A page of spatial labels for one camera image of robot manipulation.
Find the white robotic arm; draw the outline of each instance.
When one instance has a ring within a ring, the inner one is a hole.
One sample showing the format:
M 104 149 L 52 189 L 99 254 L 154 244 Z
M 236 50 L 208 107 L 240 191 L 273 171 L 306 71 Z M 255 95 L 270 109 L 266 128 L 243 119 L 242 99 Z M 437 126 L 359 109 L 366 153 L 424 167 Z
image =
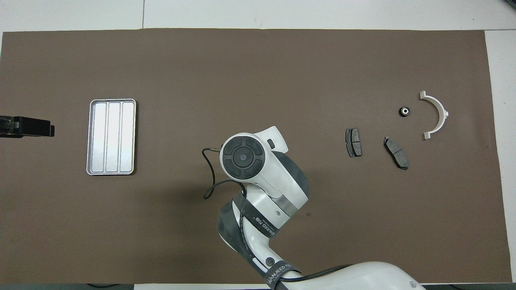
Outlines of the white robotic arm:
M 302 276 L 269 247 L 281 226 L 310 196 L 308 181 L 285 153 L 288 147 L 273 126 L 231 136 L 220 149 L 220 163 L 232 180 L 249 183 L 219 211 L 222 240 L 244 257 L 272 290 L 424 290 L 398 267 L 367 262 Z

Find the white plastic bracket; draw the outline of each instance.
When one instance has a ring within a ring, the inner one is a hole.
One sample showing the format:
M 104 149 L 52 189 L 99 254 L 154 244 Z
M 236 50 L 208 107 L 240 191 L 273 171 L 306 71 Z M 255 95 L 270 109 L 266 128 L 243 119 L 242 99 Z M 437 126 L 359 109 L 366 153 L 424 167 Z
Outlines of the white plastic bracket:
M 433 134 L 433 133 L 439 131 L 439 129 L 444 125 L 444 120 L 446 120 L 446 118 L 448 118 L 449 114 L 448 114 L 448 111 L 446 111 L 444 109 L 443 104 L 441 104 L 441 102 L 439 102 L 439 100 L 437 100 L 436 98 L 426 95 L 426 91 L 422 91 L 420 93 L 420 97 L 421 97 L 421 100 L 426 100 L 426 101 L 432 103 L 437 108 L 437 111 L 439 112 L 439 122 L 437 123 L 436 127 L 432 131 L 423 133 L 423 135 L 425 136 L 425 140 L 426 140 L 426 139 L 430 139 L 430 134 Z

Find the velcro strap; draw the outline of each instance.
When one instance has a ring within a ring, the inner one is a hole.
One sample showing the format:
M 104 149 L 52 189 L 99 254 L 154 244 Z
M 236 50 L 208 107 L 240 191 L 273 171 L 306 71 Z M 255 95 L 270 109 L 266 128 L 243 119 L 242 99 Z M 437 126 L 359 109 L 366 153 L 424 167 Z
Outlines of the velcro strap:
M 289 271 L 299 272 L 291 262 L 283 260 L 278 261 L 267 271 L 267 273 L 265 273 L 265 283 L 274 290 L 276 288 L 276 284 L 280 281 L 280 278 Z
M 262 234 L 269 238 L 274 238 L 274 236 L 279 232 L 279 229 L 276 228 L 272 223 L 266 219 L 260 211 L 254 207 L 243 195 L 238 194 L 233 201 L 236 204 L 236 207 L 240 212 L 249 220 L 249 222 L 258 229 Z

